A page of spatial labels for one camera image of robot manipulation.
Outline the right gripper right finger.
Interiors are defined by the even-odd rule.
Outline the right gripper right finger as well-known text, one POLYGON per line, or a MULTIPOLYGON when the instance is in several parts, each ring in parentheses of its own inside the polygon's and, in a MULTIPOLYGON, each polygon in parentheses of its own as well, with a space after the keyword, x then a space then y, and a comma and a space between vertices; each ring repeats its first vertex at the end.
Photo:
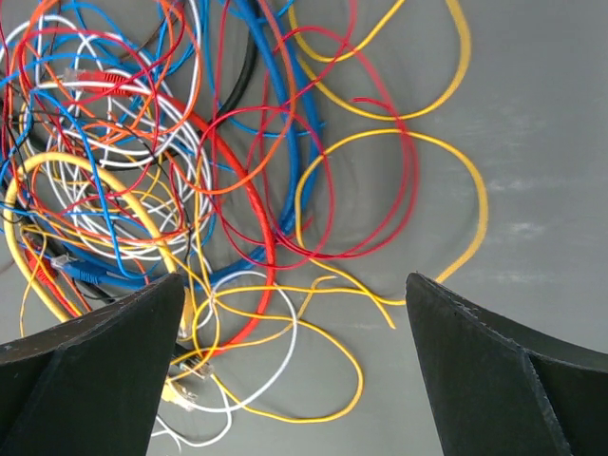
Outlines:
POLYGON ((408 320, 445 455, 604 455, 607 356, 412 273, 408 320))

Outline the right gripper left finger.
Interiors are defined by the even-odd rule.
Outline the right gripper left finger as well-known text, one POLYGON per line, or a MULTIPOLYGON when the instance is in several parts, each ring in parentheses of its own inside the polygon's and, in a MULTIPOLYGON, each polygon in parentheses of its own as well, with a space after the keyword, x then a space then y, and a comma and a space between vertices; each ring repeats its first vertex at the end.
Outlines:
POLYGON ((184 303, 169 274, 1 347, 4 455, 144 455, 184 303))

